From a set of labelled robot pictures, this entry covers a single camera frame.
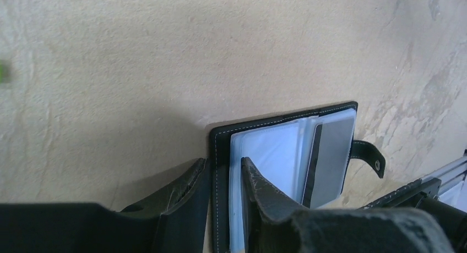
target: beige surface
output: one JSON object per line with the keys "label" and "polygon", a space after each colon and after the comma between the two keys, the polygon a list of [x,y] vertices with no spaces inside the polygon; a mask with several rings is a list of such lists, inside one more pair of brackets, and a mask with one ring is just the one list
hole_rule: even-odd
{"label": "beige surface", "polygon": [[467,0],[1,0],[0,47],[2,202],[121,209],[206,156],[210,123],[351,99],[387,173],[352,162],[333,206],[467,144]]}

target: metal snap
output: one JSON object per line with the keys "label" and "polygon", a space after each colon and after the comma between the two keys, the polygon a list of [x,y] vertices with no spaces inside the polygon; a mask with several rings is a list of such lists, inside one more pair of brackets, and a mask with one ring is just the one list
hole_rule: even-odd
{"label": "metal snap", "polygon": [[374,163],[374,168],[376,169],[376,171],[379,171],[379,169],[380,169],[379,160],[376,160],[376,162]]}

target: card holder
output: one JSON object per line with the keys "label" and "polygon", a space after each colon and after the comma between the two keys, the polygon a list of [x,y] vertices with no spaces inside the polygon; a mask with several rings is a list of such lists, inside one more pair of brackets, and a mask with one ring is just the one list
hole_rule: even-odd
{"label": "card holder", "polygon": [[382,177],[385,162],[379,151],[367,142],[353,141],[356,111],[357,103],[351,101],[211,130],[214,252],[244,247],[242,157],[250,157],[265,178],[309,208],[340,195],[349,158],[373,163]]}

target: beige tabletop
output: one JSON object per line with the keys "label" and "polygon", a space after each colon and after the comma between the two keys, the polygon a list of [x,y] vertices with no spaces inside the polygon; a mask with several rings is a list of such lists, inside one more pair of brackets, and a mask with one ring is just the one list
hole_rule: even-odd
{"label": "beige tabletop", "polygon": [[211,123],[346,100],[388,164],[352,161],[331,207],[467,145],[467,0],[1,2],[2,202],[119,210],[206,157]]}

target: wallet strap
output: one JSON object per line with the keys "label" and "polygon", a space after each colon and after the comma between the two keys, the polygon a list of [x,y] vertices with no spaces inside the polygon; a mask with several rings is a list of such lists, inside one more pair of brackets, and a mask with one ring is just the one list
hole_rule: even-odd
{"label": "wallet strap", "polygon": [[384,176],[386,160],[381,152],[373,144],[366,141],[354,140],[350,151],[350,158],[361,159],[365,161],[378,174],[380,179]]}

